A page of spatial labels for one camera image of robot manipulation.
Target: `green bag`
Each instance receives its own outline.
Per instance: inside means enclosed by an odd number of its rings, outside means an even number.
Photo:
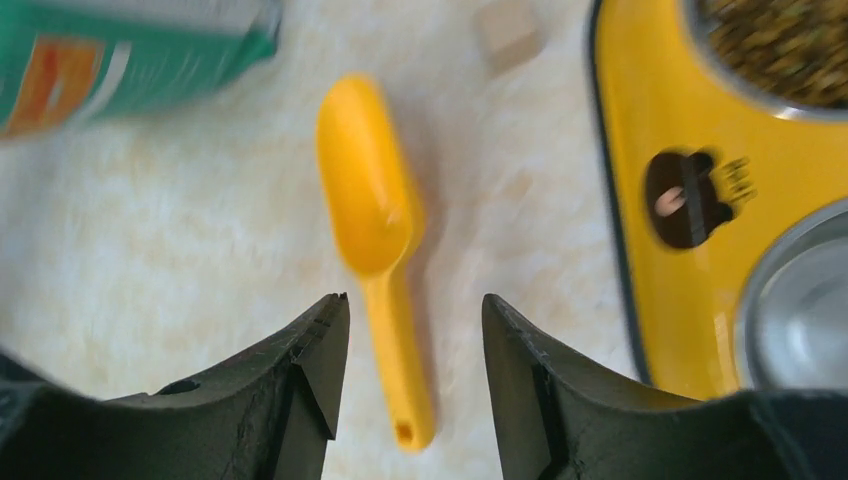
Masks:
[[[172,106],[272,57],[281,0],[0,0],[0,139]]]

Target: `marble pattern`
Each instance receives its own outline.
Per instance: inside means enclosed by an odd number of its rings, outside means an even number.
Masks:
[[[492,78],[482,0],[290,0],[283,47],[213,98],[0,147],[0,344],[101,398],[155,391],[351,293],[324,478],[492,479],[480,304],[632,375],[585,69],[589,0],[536,1],[539,57]],[[315,167],[323,94],[384,83],[430,215],[411,267],[439,433],[400,453]]]

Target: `stainless steel bowl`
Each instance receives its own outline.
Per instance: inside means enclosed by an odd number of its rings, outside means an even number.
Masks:
[[[848,121],[848,110],[818,108],[790,102],[782,97],[763,91],[740,77],[728,67],[710,46],[710,33],[718,27],[706,21],[698,9],[698,0],[679,0],[683,23],[689,32],[693,49],[698,52],[704,68],[729,91],[747,98],[771,115],[790,119],[808,119],[822,122]]]
[[[848,388],[848,199],[771,247],[736,315],[736,364],[758,388]]]

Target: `small block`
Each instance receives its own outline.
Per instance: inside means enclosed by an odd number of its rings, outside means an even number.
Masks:
[[[496,0],[481,8],[475,20],[486,60],[496,73],[542,51],[542,30],[530,0]]]

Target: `plastic spoon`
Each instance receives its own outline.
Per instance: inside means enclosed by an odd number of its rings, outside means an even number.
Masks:
[[[374,81],[361,74],[339,80],[318,114],[316,143],[336,245],[365,295],[395,437],[417,452],[435,425],[405,270],[426,221]]]

